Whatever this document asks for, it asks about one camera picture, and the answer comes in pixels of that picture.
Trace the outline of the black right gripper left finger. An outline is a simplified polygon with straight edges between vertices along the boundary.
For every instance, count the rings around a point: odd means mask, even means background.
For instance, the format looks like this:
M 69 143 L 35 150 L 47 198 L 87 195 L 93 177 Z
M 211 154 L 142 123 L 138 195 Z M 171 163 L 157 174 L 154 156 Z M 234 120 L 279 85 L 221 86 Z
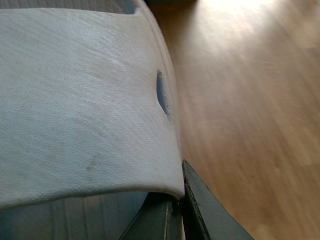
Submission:
M 180 240 L 180 203 L 166 193 L 150 192 L 121 240 Z

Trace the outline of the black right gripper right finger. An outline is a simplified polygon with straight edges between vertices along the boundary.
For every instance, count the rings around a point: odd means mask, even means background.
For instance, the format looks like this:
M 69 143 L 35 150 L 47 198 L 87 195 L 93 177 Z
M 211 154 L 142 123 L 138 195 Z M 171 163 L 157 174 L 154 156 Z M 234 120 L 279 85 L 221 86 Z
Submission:
M 252 240 L 226 211 L 192 166 L 182 162 L 185 197 L 182 210 L 187 240 Z

